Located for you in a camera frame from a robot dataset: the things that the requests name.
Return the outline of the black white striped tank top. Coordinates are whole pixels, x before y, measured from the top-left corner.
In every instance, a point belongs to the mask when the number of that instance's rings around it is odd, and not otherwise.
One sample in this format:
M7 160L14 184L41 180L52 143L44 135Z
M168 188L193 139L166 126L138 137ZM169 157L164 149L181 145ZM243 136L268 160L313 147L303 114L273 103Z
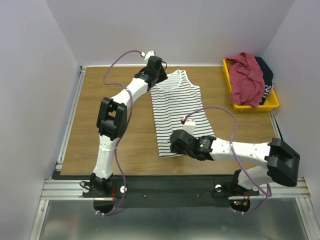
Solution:
M156 142L160 158L177 156L170 151L170 136L182 128L181 119L203 108L201 88L190 82L185 70L176 70L151 90Z

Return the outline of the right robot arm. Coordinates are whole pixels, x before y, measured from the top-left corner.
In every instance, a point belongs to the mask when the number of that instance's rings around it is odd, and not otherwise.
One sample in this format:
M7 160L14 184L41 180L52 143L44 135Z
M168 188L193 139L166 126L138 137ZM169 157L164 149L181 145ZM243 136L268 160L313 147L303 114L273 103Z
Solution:
M298 182L300 155L281 138L267 143L230 142L214 136L194 137L185 130L175 130L170 138L170 151L199 161L238 162L227 190L242 195L253 187L277 183L295 187Z

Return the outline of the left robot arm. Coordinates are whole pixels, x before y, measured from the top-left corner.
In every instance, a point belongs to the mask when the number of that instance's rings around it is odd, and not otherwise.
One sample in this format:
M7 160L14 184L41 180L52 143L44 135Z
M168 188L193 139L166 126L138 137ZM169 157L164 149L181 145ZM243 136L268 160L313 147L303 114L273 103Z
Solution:
M103 79L105 85L119 86L122 90L111 98L103 98L98 111L96 126L99 147L96 165L90 176L90 188L100 197L106 197L111 193L113 158L128 128L133 113L133 103L157 83L168 78L162 58L150 55L145 56L144 61L146 66L134 75L127 86L118 82L106 82Z

